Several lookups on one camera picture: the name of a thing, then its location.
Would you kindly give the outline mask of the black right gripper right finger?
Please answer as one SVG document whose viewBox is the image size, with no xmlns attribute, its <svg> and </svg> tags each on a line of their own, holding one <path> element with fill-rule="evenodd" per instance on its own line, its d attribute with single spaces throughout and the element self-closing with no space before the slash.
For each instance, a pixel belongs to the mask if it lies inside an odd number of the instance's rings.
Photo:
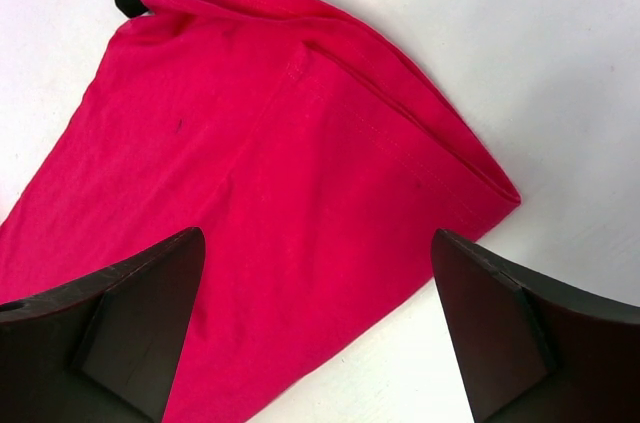
<svg viewBox="0 0 640 423">
<path fill-rule="evenodd" d="M 451 231 L 431 261 L 474 421 L 638 421 L 638 307 Z"/>
</svg>

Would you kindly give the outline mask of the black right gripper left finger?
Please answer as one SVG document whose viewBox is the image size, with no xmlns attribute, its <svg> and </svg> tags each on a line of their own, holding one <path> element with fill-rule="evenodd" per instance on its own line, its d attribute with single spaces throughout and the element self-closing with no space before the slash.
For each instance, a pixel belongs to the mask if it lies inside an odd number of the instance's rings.
<svg viewBox="0 0 640 423">
<path fill-rule="evenodd" d="M 1 307 L 4 422 L 159 422 L 205 260 L 187 228 Z"/>
</svg>

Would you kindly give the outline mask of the crimson red t-shirt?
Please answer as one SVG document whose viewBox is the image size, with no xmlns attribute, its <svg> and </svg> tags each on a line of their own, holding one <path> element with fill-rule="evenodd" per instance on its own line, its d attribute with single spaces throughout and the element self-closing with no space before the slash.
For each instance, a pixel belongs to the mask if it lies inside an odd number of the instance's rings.
<svg viewBox="0 0 640 423">
<path fill-rule="evenodd" d="M 1 227 L 1 297 L 206 240 L 166 418 L 244 422 L 520 196 L 393 44 L 319 0 L 142 0 Z"/>
</svg>

